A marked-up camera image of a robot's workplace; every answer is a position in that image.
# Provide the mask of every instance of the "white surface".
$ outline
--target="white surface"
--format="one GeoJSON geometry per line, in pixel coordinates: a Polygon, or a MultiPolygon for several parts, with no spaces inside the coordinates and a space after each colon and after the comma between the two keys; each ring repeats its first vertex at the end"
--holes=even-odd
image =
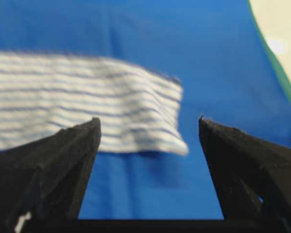
{"type": "Polygon", "coordinates": [[[259,28],[291,83],[291,0],[250,0],[259,28]]]}

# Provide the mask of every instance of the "blue surface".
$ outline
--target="blue surface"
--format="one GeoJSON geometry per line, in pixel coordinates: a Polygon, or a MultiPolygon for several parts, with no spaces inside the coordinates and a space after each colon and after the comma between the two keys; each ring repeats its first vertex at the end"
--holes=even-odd
{"type": "Polygon", "coordinates": [[[99,153],[80,218],[223,218],[201,114],[291,148],[291,105],[245,0],[0,0],[0,50],[109,56],[182,82],[189,156],[99,153]]]}

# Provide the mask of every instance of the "striped cloth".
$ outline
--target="striped cloth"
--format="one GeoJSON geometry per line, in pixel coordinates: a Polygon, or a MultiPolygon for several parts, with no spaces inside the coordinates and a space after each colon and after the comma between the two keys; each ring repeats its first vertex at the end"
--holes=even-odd
{"type": "Polygon", "coordinates": [[[0,52],[0,150],[101,121],[99,151],[188,153],[176,80],[108,58],[0,52]]]}

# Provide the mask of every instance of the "green edge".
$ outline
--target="green edge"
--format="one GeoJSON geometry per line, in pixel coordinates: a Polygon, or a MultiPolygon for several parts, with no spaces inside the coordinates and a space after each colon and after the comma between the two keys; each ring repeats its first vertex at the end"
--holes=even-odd
{"type": "Polygon", "coordinates": [[[288,98],[289,102],[291,103],[291,83],[289,81],[289,78],[288,76],[286,75],[284,69],[282,68],[280,62],[278,61],[278,59],[276,58],[276,56],[274,55],[274,53],[271,51],[271,49],[268,47],[264,37],[263,37],[263,34],[261,32],[261,30],[259,29],[259,26],[258,26],[258,23],[256,21],[256,18],[254,16],[254,13],[253,13],[253,10],[252,10],[252,7],[251,7],[251,4],[250,4],[250,0],[247,0],[247,3],[248,3],[248,6],[249,6],[249,9],[250,9],[250,13],[251,13],[251,17],[253,19],[253,22],[254,22],[254,25],[257,29],[257,32],[258,32],[258,36],[260,38],[260,41],[266,51],[266,54],[272,64],[272,67],[276,73],[276,76],[277,76],[277,79],[280,83],[280,85],[282,86],[285,94],[286,94],[286,97],[288,98]]]}

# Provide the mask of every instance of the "white striped towel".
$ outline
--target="white striped towel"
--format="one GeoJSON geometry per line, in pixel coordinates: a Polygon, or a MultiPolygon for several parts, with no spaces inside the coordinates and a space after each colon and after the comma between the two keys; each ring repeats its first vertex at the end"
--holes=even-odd
{"type": "Polygon", "coordinates": [[[180,155],[182,88],[109,58],[0,52],[0,150],[99,117],[99,151],[180,155]]]}

